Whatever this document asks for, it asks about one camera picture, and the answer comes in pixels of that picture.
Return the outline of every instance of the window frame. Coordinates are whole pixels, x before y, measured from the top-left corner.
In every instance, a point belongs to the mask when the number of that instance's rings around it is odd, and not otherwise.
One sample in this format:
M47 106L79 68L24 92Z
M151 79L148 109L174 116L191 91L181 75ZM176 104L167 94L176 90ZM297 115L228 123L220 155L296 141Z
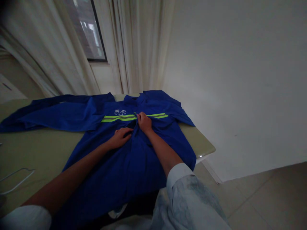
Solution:
M105 59L88 58L87 60L88 60L88 62L108 63L108 59L106 57L105 45L103 44L103 40L102 40L102 35L101 35L101 31L100 31L100 26L99 26L99 22L98 22L98 17L97 17L97 13L96 13L96 8L95 8L94 0L91 0L91 5L92 5L92 8L93 8L93 12L94 12L94 16L95 16L95 20L96 20L96 24L97 24L97 29L98 29L98 33L99 33L99 37L100 37L103 53L105 55Z

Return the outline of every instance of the jacket sleeve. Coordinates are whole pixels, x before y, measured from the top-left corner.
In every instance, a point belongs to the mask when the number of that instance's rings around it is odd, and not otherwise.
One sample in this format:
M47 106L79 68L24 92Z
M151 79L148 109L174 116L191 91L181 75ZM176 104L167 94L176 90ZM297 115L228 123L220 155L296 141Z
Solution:
M97 111L97 106L91 98L88 103L64 102L44 108L18 119L23 122L26 129L33 126L44 126L65 131L95 130L102 120L102 110Z
M183 122L191 126L195 126L184 109L181 107L181 103L162 90L150 90L144 91L143 94L148 100L155 101L159 106L164 107L165 113L178 122Z
M49 112L54 113L56 110L63 109L63 107L64 109L74 108L75 110L80 111L79 109L82 109L82 106L74 104L88 104L90 100L92 100L92 103L94 102L99 108L103 106L104 102L115 102L115 98L111 93L94 96L61 95L51 98L33 100L30 105L18 109L9 117L4 119L0 123L0 133L28 131L44 128L46 125L41 124L48 124L50 122L47 120L50 118Z

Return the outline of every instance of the dark trousers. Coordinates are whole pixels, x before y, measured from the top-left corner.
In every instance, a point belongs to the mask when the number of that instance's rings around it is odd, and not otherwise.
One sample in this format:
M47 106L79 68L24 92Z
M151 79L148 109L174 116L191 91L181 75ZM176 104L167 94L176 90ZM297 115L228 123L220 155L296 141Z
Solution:
M120 219L124 219L133 215L153 215L154 205L158 196L159 190L139 196L130 201L125 211L117 218L112 219L108 213L88 223L81 229L101 229L102 227L112 224Z

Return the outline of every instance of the forearm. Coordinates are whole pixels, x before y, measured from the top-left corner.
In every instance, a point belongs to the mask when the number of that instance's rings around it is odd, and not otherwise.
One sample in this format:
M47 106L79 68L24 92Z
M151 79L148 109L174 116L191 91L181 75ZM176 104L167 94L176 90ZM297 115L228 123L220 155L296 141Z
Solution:
M167 177L170 170L175 165L183 163L183 161L178 154L153 130L147 132L146 135L153 145L153 148Z
M43 206L54 215L108 150L107 143L100 145L41 188L22 206Z

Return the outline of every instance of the printed logo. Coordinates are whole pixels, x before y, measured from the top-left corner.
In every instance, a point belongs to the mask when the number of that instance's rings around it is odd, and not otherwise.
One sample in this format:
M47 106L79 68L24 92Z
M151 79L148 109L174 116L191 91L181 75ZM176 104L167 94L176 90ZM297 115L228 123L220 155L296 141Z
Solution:
M115 115L115 116L126 115L126 110L122 110L122 111L120 111L120 110L115 110L114 115Z

